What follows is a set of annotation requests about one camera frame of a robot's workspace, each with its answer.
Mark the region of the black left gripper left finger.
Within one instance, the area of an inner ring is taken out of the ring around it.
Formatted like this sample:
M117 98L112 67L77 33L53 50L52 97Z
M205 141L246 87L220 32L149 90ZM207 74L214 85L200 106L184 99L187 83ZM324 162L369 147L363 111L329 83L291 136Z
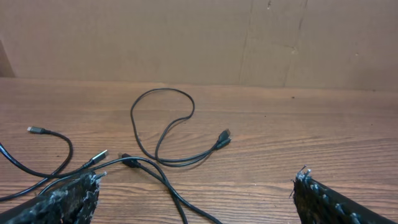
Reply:
M14 208L1 213L1 224L89 224L98 205L101 178L85 172L56 184Z

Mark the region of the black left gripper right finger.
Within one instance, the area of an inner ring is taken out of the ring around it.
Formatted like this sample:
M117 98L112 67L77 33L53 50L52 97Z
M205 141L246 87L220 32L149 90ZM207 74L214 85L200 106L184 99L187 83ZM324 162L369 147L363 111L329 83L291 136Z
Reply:
M395 224L311 176L303 166L295 175L291 193L302 224Z

